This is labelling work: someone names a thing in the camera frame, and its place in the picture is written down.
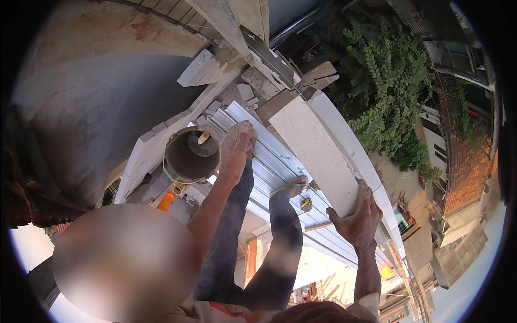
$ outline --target green flip-flop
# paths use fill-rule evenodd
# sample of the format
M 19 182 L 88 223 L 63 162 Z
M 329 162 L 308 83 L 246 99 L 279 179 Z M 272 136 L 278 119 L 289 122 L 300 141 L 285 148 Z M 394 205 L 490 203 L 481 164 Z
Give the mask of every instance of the green flip-flop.
M 305 182 L 293 183 L 294 181 L 296 181 L 300 178 L 305 179 Z M 296 193 L 290 197 L 290 198 L 293 198 L 293 197 L 297 196 L 298 194 L 300 194 L 304 189 L 306 189 L 308 185 L 309 185 L 309 179 L 307 178 L 307 176 L 298 176 L 295 179 L 293 179 L 292 181 L 290 181 L 289 183 L 287 183 L 286 185 L 281 186 L 275 190 L 272 190 L 271 193 L 269 194 L 269 197 L 272 197 L 273 195 L 275 195 L 275 193 L 279 192 L 280 190 L 282 190 L 286 187 L 297 187 L 298 189 L 296 190 Z

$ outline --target person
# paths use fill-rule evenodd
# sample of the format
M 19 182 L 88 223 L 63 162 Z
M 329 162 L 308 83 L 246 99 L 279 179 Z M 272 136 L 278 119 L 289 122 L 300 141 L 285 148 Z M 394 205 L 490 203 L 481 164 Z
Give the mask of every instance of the person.
M 289 200 L 307 187 L 305 176 L 271 192 L 270 249 L 249 284 L 244 289 L 235 285 L 238 235 L 253 188 L 256 134 L 252 128 L 249 121 L 243 121 L 228 131 L 221 147 L 219 176 L 187 225 L 203 257 L 197 286 L 189 299 L 155 322 L 377 322 L 381 277 L 374 235 L 382 212 L 371 188 L 360 179 L 353 215 L 340 218 L 334 209 L 327 209 L 336 231 L 357 253 L 354 304 L 344 309 L 333 302 L 308 302 L 286 309 L 303 245 L 300 220 Z

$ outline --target dark pants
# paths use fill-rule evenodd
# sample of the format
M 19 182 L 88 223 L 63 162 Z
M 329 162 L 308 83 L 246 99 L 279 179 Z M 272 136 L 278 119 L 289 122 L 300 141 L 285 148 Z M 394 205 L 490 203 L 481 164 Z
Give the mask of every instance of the dark pants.
M 278 192 L 269 200 L 271 247 L 259 270 L 243 290 L 235 285 L 238 235 L 253 188 L 251 161 L 226 202 L 216 234 L 201 267 L 194 300 L 242 305 L 252 311 L 283 310 L 293 291 L 303 244 L 300 220 L 289 195 Z

